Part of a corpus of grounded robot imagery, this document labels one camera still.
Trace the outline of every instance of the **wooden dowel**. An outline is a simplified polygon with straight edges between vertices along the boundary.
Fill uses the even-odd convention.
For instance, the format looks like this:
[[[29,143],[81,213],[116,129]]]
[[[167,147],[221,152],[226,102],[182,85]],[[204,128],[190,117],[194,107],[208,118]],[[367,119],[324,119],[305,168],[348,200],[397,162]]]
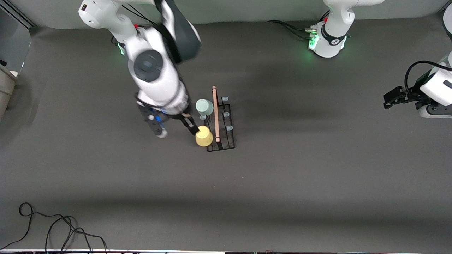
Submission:
[[[212,87],[213,94],[213,111],[215,114],[215,142],[220,142],[220,124],[218,121],[218,96],[217,96],[217,88],[215,86]]]

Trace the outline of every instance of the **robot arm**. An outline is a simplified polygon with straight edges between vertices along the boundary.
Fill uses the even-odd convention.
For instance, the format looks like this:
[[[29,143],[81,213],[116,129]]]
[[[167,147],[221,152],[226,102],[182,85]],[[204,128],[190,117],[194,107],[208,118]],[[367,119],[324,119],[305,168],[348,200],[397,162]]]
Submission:
[[[153,4],[163,22],[148,29],[135,28],[127,16],[117,14],[122,3]],[[198,128],[189,116],[190,98],[176,64],[195,57],[201,41],[174,0],[84,0],[79,15],[90,27],[108,29],[125,49],[127,67],[139,87],[137,103],[150,109],[145,117],[155,122],[160,117],[151,117],[150,112],[162,112],[182,120],[194,135]]]
[[[385,0],[323,0],[330,9],[328,21],[320,21],[311,29],[320,31],[315,35],[309,49],[321,57],[334,57],[344,47],[346,34],[353,22],[355,13],[352,8],[381,4]]]
[[[449,6],[443,16],[443,25],[451,36],[452,6]],[[452,52],[439,63],[418,61],[412,64],[405,75],[405,87],[398,86],[385,94],[385,109],[416,101],[416,109],[424,118],[452,118]],[[410,71],[418,64],[430,64],[434,68],[422,75],[413,87],[408,87]]]

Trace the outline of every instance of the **black metal rack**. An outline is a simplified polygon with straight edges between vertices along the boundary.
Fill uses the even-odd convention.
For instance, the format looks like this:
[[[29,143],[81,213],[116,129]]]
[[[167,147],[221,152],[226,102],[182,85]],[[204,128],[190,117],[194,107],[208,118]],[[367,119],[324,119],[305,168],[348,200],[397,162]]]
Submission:
[[[220,104],[217,97],[218,115],[221,115],[221,117],[218,117],[220,126],[220,140],[219,142],[217,142],[216,138],[214,137],[212,144],[206,147],[207,152],[223,151],[235,148],[234,129],[227,130],[228,127],[234,126],[232,121],[231,105],[225,104],[225,101],[223,100],[224,98],[225,97],[221,98]],[[215,124],[211,121],[210,117],[206,117],[206,119],[204,120],[204,125],[207,126],[212,133],[215,133]]]

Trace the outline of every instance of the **black cable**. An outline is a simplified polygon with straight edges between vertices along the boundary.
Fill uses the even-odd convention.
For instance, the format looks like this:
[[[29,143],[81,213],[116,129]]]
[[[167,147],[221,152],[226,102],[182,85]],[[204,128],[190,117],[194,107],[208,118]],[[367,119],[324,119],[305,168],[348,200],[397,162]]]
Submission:
[[[24,214],[24,213],[22,212],[22,208],[23,208],[25,205],[27,205],[27,206],[30,208],[30,214]],[[63,216],[63,215],[61,215],[61,214],[47,215],[47,214],[43,214],[43,213],[40,213],[40,212],[35,212],[35,211],[33,210],[32,205],[31,205],[30,203],[27,203],[27,202],[20,204],[20,206],[19,206],[19,214],[20,214],[21,216],[24,216],[24,217],[30,216],[30,220],[28,221],[28,228],[27,228],[27,231],[26,231],[25,234],[22,236],[22,238],[20,238],[20,239],[17,240],[17,241],[14,241],[14,242],[11,242],[11,243],[7,244],[6,246],[2,247],[1,249],[5,249],[6,247],[10,246],[11,244],[14,244],[14,243],[17,243],[17,242],[22,241],[22,240],[28,235],[28,233],[30,232],[30,227],[31,227],[31,222],[32,222],[32,220],[33,220],[33,215],[35,215],[35,214],[39,214],[39,215],[41,215],[41,216],[43,216],[43,217],[55,217],[55,216],[59,216],[59,217],[60,217],[60,218],[58,218],[57,220],[55,220],[55,221],[52,223],[52,225],[50,226],[49,230],[47,231],[46,242],[45,242],[45,252],[46,252],[46,253],[47,253],[47,243],[48,243],[48,240],[49,240],[49,237],[50,237],[50,233],[51,233],[51,231],[52,231],[52,228],[53,228],[53,226],[54,226],[57,222],[59,222],[59,221],[61,221],[61,220],[63,220],[63,221],[69,226],[69,233],[68,233],[68,235],[67,235],[67,237],[66,237],[66,240],[65,240],[64,244],[63,244],[62,247],[61,247],[61,253],[63,253],[64,248],[66,247],[67,243],[69,242],[69,240],[71,239],[71,237],[72,237],[74,234],[80,234],[80,235],[83,235],[83,236],[85,237],[86,245],[88,246],[88,248],[89,248],[90,251],[92,251],[93,249],[91,248],[91,245],[89,244],[88,236],[101,239],[101,240],[102,240],[102,244],[104,245],[105,251],[107,251],[107,249],[108,249],[108,246],[107,246],[105,240],[104,240],[102,237],[100,237],[100,236],[98,236],[98,235],[88,234],[88,233],[86,233],[85,230],[84,230],[83,228],[81,228],[81,227],[75,228],[75,227],[72,225],[72,220],[74,220],[74,222],[76,222],[76,220],[75,220],[75,218],[72,217],[72,216]]]
[[[152,20],[149,20],[148,18],[146,18],[146,16],[145,15],[143,15],[141,12],[139,12],[137,9],[135,9],[135,7],[133,7],[131,4],[128,4],[130,7],[132,7],[132,9],[134,9],[136,12],[138,12],[140,15],[141,15],[141,17],[142,18],[144,18],[144,19],[146,19],[147,21],[149,21],[151,24],[153,24],[153,25],[157,25],[154,21],[152,21]]]
[[[117,45],[116,43],[114,43],[114,40],[115,39],[115,37],[114,36],[112,36],[112,38],[111,38],[111,40],[110,40],[110,42],[113,44],[113,45]]]
[[[22,21],[20,21],[20,19],[18,19],[16,16],[14,16],[10,11],[8,11],[8,9],[6,9],[3,5],[0,4],[0,7],[2,9],[4,9],[7,13],[9,13],[11,15],[11,17],[13,17],[15,20],[17,20],[19,23],[21,23],[23,26],[25,26],[26,28],[28,28],[28,26],[26,26],[24,23],[22,23]]]
[[[30,21],[28,21],[22,14],[13,6],[11,6],[7,1],[3,1],[5,4],[7,4],[13,11],[15,11],[17,14],[19,14],[20,17],[22,17],[28,24],[30,24],[31,27],[36,27],[36,25],[31,24]]]
[[[269,20],[269,21],[267,21],[267,22],[281,24],[281,23],[278,22],[278,21],[279,21],[279,20]],[[310,39],[311,39],[311,38],[309,38],[309,37],[303,37],[303,36],[297,34],[295,31],[293,31],[293,30],[290,28],[290,26],[292,26],[292,25],[286,26],[286,25],[282,24],[282,26],[283,26],[285,29],[287,29],[289,32],[291,32],[293,35],[297,36],[297,37],[300,38],[300,39],[303,39],[303,40],[310,40]]]
[[[304,29],[298,28],[298,27],[296,27],[296,26],[292,26],[291,24],[289,24],[289,23],[287,23],[287,22],[284,22],[284,21],[281,21],[281,20],[274,20],[274,19],[273,19],[273,20],[269,20],[269,21],[267,21],[267,22],[281,24],[281,25],[283,25],[283,26],[285,26],[285,27],[290,27],[290,28],[292,28],[292,29],[294,29],[294,30],[301,31],[301,32],[305,32]]]
[[[330,10],[326,11],[325,14],[323,14],[323,16],[319,19],[319,22],[320,22],[320,21],[323,21],[323,19],[326,18],[326,16],[327,16],[328,14],[330,14]]]
[[[406,71],[406,74],[405,74],[405,89],[408,92],[408,94],[411,95],[411,96],[413,96],[413,95],[412,95],[411,91],[408,89],[408,76],[410,75],[411,69],[413,69],[413,67],[415,67],[416,65],[421,64],[421,63],[430,64],[430,65],[433,65],[433,66],[438,67],[438,68],[443,69],[443,70],[452,71],[452,68],[449,68],[449,67],[446,67],[446,66],[442,66],[442,65],[440,65],[438,63],[431,62],[431,61],[417,61],[417,62],[415,62],[414,64],[412,64],[408,68],[408,70]]]
[[[124,9],[130,11],[131,13],[135,14],[136,16],[138,16],[138,17],[140,17],[140,18],[142,18],[142,19],[144,19],[144,20],[149,21],[151,24],[157,25],[154,21],[152,21],[152,20],[146,18],[145,16],[142,16],[143,14],[141,14],[141,16],[140,16],[139,14],[136,14],[135,12],[133,12],[132,10],[130,10],[129,8],[127,8],[126,6],[122,5],[122,7],[124,7]]]

